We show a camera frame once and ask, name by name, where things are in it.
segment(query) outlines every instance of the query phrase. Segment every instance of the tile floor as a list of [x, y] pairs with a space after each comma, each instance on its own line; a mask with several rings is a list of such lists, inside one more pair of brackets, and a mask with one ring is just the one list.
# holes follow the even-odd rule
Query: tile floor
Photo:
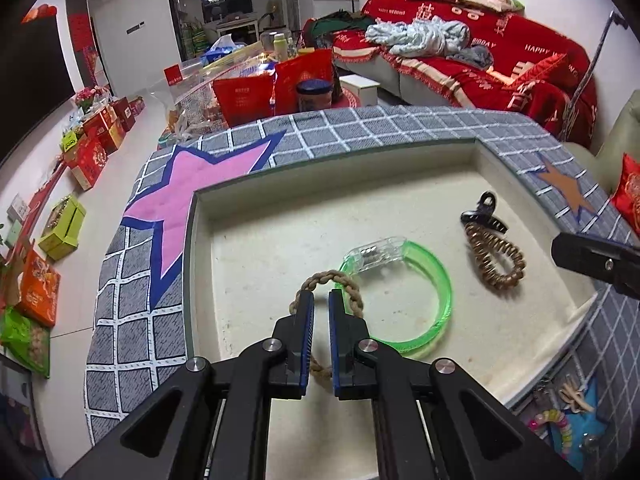
[[[145, 103], [145, 110], [120, 149], [110, 156], [96, 186], [80, 194], [87, 215], [78, 250], [56, 264], [62, 280], [58, 321], [51, 339], [51, 377], [34, 378], [34, 396], [47, 456], [57, 476], [90, 447], [84, 416], [84, 364], [93, 332], [100, 267], [133, 181], [166, 126], [163, 105], [150, 96], [145, 97]], [[54, 190], [45, 211], [59, 198]], [[34, 232], [41, 230], [37, 225]]]

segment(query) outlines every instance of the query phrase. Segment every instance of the green bracelet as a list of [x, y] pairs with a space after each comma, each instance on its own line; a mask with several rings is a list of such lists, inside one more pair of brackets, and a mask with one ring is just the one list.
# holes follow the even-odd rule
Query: green bracelet
[[[439, 259], [415, 242], [406, 238], [393, 237], [350, 251], [345, 256], [340, 270], [353, 276], [364, 270], [398, 260], [404, 261], [410, 268], [433, 283], [438, 293], [438, 316], [427, 332], [409, 341], [384, 341], [375, 336], [372, 337], [395, 348], [401, 354], [422, 349], [421, 352], [412, 355], [412, 357], [420, 357], [426, 353], [423, 347], [434, 342], [442, 334], [451, 316], [451, 281]], [[342, 285], [337, 286], [342, 289], [343, 294], [346, 294]], [[349, 304], [348, 298], [345, 298], [345, 304]]]

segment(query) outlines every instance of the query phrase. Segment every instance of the yellow-green box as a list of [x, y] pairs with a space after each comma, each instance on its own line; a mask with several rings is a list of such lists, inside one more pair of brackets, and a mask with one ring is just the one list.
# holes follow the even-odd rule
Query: yellow-green box
[[65, 196], [51, 211], [38, 240], [39, 247], [53, 260], [75, 251], [85, 216], [86, 210], [76, 197]]

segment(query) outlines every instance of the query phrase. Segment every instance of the white stool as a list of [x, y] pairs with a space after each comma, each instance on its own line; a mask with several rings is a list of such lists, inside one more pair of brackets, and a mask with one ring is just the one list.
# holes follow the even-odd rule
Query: white stool
[[355, 94], [360, 100], [360, 106], [378, 105], [378, 87], [380, 83], [362, 77], [361, 75], [343, 75], [340, 78], [340, 86]]

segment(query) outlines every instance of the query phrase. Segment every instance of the gray plaid tablecloth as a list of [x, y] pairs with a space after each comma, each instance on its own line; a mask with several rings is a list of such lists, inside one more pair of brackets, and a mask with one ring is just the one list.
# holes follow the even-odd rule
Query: gray plaid tablecloth
[[[190, 145], [224, 155], [283, 130], [268, 168], [389, 144], [477, 139], [517, 175], [562, 230], [638, 244], [586, 170], [540, 126], [519, 114], [447, 107], [342, 108], [261, 120], [203, 136]], [[151, 155], [134, 183], [131, 200], [160, 182], [172, 151]], [[534, 176], [543, 167], [539, 154], [578, 180], [597, 215], [583, 214], [578, 222], [560, 192]], [[86, 365], [85, 412], [92, 443], [186, 359], [182, 275], [155, 309], [148, 308], [151, 237], [151, 230], [121, 225], [104, 259]], [[583, 329], [569, 350], [550, 363], [550, 375], [557, 380], [570, 373], [584, 386], [593, 376], [598, 378], [598, 416], [609, 426], [598, 452], [587, 460], [588, 478], [604, 476], [624, 455], [640, 416], [638, 301], [616, 293], [610, 285], [596, 282], [595, 286], [598, 298]], [[513, 407], [525, 422], [539, 410], [531, 401], [527, 396]]]

